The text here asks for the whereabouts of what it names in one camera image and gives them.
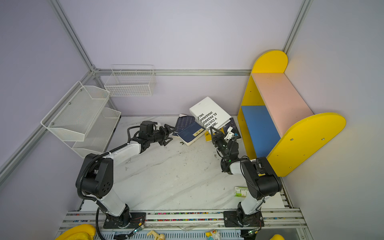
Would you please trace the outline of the dark blue book yellow label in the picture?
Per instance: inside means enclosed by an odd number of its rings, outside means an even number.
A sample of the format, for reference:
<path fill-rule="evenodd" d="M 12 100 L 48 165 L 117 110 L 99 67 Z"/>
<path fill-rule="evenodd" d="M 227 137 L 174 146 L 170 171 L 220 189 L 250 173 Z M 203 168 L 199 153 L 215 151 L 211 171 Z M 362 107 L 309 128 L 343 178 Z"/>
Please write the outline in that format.
<path fill-rule="evenodd" d="M 205 132 L 206 129 L 204 127 L 197 122 L 193 122 L 191 125 L 178 132 L 177 136 L 184 142 L 185 145 L 190 146 L 198 138 L 203 136 Z"/>

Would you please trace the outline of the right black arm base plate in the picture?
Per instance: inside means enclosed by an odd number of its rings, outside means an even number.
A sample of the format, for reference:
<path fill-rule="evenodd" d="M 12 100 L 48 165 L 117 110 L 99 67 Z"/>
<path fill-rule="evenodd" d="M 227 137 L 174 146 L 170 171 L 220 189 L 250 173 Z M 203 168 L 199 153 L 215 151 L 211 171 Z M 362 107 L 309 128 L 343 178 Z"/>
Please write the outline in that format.
<path fill-rule="evenodd" d="M 256 212 L 251 215 L 245 215 L 238 211 L 224 211 L 225 227 L 264 227 L 264 218 L 261 212 Z"/>

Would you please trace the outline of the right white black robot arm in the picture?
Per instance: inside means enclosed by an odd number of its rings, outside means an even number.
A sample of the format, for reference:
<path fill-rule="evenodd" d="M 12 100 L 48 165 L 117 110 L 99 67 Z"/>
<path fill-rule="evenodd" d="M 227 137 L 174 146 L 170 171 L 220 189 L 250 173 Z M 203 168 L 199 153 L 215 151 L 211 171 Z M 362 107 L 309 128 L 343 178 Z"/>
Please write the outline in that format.
<path fill-rule="evenodd" d="M 248 195 L 239 203 L 238 213 L 243 216 L 255 214 L 261 210 L 262 204 L 282 190 L 282 182 L 265 157 L 250 159 L 239 156 L 238 136 L 229 140 L 224 133 L 211 127 L 212 143 L 221 157 L 220 166 L 223 173 L 244 177 Z"/>

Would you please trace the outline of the white book black lettering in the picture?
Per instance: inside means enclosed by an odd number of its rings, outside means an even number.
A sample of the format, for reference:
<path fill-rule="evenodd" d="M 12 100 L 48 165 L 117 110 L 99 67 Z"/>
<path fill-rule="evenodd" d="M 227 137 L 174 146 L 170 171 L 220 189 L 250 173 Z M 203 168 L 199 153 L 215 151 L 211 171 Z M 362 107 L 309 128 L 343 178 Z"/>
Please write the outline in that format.
<path fill-rule="evenodd" d="M 206 130 L 220 129 L 230 122 L 231 116 L 210 97 L 206 97 L 190 108 L 190 113 Z"/>

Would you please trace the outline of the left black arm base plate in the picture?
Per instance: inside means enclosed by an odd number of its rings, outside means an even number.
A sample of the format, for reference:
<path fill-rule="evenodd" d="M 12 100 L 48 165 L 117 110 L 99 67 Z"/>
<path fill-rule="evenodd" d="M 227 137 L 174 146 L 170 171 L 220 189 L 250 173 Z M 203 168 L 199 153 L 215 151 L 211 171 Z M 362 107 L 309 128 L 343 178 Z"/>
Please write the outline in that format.
<path fill-rule="evenodd" d="M 135 229 L 144 224 L 147 214 L 145 212 L 123 214 L 120 217 L 106 216 L 104 229 Z"/>

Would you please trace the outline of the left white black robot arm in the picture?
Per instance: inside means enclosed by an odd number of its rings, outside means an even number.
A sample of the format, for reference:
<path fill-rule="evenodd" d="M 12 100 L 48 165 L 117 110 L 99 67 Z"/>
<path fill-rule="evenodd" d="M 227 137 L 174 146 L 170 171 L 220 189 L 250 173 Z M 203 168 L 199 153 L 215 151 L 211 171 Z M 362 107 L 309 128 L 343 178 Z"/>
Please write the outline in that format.
<path fill-rule="evenodd" d="M 151 144 L 166 146 L 172 141 L 175 127 L 168 124 L 143 121 L 127 129 L 126 143 L 102 154 L 88 154 L 76 180 L 77 195 L 82 200 L 95 202 L 103 213 L 121 217 L 129 211 L 127 204 L 118 197 L 114 186 L 114 167 L 142 154 Z"/>

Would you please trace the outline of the dark blue barcode book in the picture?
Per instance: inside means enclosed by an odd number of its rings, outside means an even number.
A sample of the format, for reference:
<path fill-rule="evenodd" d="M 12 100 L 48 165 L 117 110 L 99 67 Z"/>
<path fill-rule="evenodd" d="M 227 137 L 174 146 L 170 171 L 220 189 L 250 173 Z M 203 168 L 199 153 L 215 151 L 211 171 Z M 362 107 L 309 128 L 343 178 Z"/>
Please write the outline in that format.
<path fill-rule="evenodd" d="M 173 136 L 176 137 L 180 131 L 189 127 L 194 122 L 195 122 L 194 116 L 179 114 L 179 117 L 175 126 L 175 131 L 173 132 Z"/>

